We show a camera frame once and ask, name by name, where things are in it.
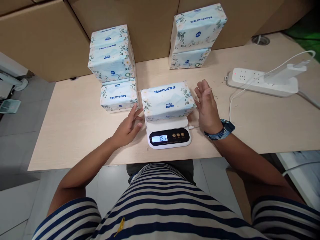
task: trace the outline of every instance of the power outlet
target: power outlet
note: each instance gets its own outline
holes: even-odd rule
[[[227,77],[227,85],[268,94],[276,97],[289,97],[298,92],[298,80],[288,79],[284,84],[272,84],[264,81],[264,73],[245,68],[235,68]]]

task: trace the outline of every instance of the digital kitchen scale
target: digital kitchen scale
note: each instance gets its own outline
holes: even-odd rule
[[[153,149],[184,147],[191,143],[187,117],[145,121],[149,146]]]

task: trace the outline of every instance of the navy and white stripes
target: navy and white stripes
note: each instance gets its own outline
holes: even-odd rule
[[[155,163],[136,175],[105,218],[91,198],[75,199],[47,217],[33,239],[316,239],[319,234],[319,212],[284,198],[259,199],[252,219],[253,226],[176,169]]]

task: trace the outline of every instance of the blue watch strap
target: blue watch strap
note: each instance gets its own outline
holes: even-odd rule
[[[230,121],[227,121],[225,119],[221,119],[221,122],[223,128],[220,132],[218,132],[217,134],[209,134],[204,132],[204,134],[211,140],[221,140],[226,138],[235,129],[235,126]]]

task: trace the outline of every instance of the wooden desk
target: wooden desk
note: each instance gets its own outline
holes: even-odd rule
[[[212,51],[202,68],[169,70],[167,58],[137,63],[138,88],[186,80],[196,96],[197,82],[207,79],[216,96],[220,117],[228,119],[229,96],[239,91],[223,81],[228,71],[235,67],[269,71],[303,51],[280,33],[269,38],[268,46],[248,42],[245,46]],[[293,62],[308,58],[308,54],[301,55]],[[319,64],[313,60],[298,80],[300,88],[320,102],[319,76]],[[99,104],[100,87],[94,75],[56,83],[29,171],[71,168],[112,136],[128,112],[106,112]],[[197,111],[188,118],[189,125],[198,125]],[[234,134],[258,153],[320,149],[320,111],[298,95],[278,98],[245,91],[233,101],[232,120],[236,126]],[[148,145],[144,126],[136,139],[117,150],[106,164],[220,156],[199,129],[192,129],[191,135],[192,142],[187,147],[154,150]]]

